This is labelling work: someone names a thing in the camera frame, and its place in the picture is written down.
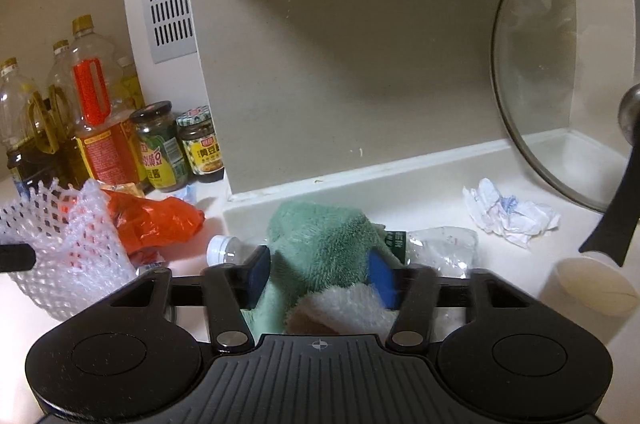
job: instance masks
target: green towel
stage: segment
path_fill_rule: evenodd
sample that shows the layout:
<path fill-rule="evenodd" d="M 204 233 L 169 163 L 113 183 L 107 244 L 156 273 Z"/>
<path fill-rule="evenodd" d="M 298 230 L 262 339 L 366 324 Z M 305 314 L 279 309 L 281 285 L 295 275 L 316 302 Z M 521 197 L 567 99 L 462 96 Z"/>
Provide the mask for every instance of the green towel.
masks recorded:
<path fill-rule="evenodd" d="M 254 338 L 282 334 L 298 299 L 328 287 L 350 287 L 367 279 L 367 251 L 389 253 L 361 210 L 310 202 L 285 202 L 267 230 L 271 274 L 257 307 L 244 316 Z"/>

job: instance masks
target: crumpled paper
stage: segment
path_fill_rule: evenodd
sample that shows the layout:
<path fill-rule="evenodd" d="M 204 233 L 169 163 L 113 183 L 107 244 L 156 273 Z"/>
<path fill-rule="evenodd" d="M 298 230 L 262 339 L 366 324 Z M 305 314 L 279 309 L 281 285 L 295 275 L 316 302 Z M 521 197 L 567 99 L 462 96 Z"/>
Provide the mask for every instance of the crumpled paper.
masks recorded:
<path fill-rule="evenodd" d="M 516 197 L 503 197 L 487 178 L 478 184 L 478 189 L 462 188 L 466 209 L 484 232 L 503 236 L 508 242 L 522 248 L 529 247 L 533 236 L 556 229 L 560 215 L 546 204 L 530 200 L 519 201 Z"/>

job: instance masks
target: foam mesh net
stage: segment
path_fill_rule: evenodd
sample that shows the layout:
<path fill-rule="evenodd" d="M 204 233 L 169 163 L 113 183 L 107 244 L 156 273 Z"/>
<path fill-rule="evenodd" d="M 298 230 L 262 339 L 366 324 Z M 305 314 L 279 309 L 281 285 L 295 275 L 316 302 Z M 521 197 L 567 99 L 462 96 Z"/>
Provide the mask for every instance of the foam mesh net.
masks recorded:
<path fill-rule="evenodd" d="M 0 243 L 25 242 L 36 265 L 10 277 L 39 307 L 63 321 L 136 277 L 98 182 L 82 190 L 40 185 L 0 209 Z"/>

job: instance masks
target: green label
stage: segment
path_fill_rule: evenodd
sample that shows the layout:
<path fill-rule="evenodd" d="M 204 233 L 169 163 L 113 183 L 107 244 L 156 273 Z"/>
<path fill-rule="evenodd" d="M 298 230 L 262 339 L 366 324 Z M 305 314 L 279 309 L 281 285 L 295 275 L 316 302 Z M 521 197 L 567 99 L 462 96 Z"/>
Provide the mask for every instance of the green label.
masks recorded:
<path fill-rule="evenodd" d="M 188 174 L 187 163 L 175 137 L 140 135 L 140 153 L 149 182 L 155 188 L 175 186 Z"/>
<path fill-rule="evenodd" d="M 385 236 L 385 245 L 404 265 L 406 260 L 406 232 L 404 230 L 388 231 Z"/>

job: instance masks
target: sauce jar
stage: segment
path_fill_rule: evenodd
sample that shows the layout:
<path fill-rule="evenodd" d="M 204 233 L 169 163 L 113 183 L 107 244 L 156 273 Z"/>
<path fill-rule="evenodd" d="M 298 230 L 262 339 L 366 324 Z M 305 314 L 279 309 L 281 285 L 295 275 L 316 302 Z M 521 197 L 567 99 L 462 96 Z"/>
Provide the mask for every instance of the sauce jar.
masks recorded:
<path fill-rule="evenodd" d="M 222 179 L 225 168 L 220 156 L 208 106 L 189 110 L 176 119 L 178 138 L 191 165 L 191 171 L 200 182 L 215 182 Z"/>
<path fill-rule="evenodd" d="M 133 123 L 140 140 L 140 153 L 151 185 L 162 192 L 187 185 L 189 166 L 178 142 L 177 125 L 171 101 L 161 100 L 133 112 Z"/>

